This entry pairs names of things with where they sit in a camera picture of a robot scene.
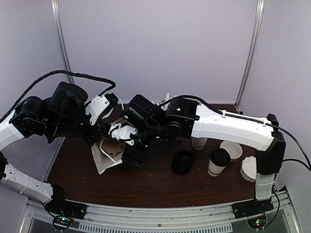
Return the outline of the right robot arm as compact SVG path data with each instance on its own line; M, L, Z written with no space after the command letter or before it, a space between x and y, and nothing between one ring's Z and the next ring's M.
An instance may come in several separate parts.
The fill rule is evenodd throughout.
M275 115L256 118L219 110L203 99L181 95L166 101L167 109L144 96L135 95L121 117L136 129L121 157L124 163L141 167L151 148L177 138L208 138L252 147L256 158L255 199L249 203L253 214L260 214L272 195L280 171L286 142L278 130Z

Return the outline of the brown paper bag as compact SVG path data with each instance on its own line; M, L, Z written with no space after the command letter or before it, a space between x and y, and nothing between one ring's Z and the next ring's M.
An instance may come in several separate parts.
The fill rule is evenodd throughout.
M122 153L117 154L116 157L112 158L110 157L106 152L104 152L101 149L102 141L105 138L110 137L104 137L102 136L97 143L94 144L94 146L91 147L93 160L97 169L97 172L99 175L103 174L107 169L117 166L122 163L121 157Z

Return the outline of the black cup lid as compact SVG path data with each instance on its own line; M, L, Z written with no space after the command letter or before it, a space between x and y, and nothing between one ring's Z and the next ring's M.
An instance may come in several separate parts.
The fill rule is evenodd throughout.
M210 160L214 165L224 167L230 163L231 158L225 149L218 148L212 151Z

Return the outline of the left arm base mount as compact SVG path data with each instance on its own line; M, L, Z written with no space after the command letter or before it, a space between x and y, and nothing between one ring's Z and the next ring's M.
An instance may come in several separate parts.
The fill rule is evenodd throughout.
M63 232L70 227L77 225L76 220L83 220L87 205L72 201L42 203L44 210L52 216L53 227L60 232Z

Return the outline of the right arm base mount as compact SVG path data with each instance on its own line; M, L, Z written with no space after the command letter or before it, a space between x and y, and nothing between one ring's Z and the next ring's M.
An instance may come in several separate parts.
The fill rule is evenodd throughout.
M235 219L246 218L248 226L253 230L263 230L268 226L266 212L274 209L272 198L259 201L252 199L232 204Z

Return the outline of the cardboard cup carrier tray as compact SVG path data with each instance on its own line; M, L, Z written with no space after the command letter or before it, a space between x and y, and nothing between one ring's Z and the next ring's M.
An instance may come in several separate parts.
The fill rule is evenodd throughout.
M105 138L102 141L101 149L106 152L110 157L114 158L117 154L125 150L126 144L111 138Z

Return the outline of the white paper coffee cup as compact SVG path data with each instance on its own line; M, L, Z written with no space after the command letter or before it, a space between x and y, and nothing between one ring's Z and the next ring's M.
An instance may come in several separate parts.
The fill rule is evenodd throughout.
M222 171L226 168L226 166L218 166L214 164L212 161L209 162L207 172L212 177L219 176Z

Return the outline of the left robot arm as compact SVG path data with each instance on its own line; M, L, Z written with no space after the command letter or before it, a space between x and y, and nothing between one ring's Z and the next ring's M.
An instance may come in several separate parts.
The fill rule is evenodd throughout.
M19 103L0 124L0 148L28 138L45 136L49 143L58 137L82 137L88 146L101 137L104 125L101 116L110 101L105 95L86 103L88 95L81 87L61 82L50 98L30 96ZM0 157L0 182L42 202L60 216L70 211L62 187L40 182Z

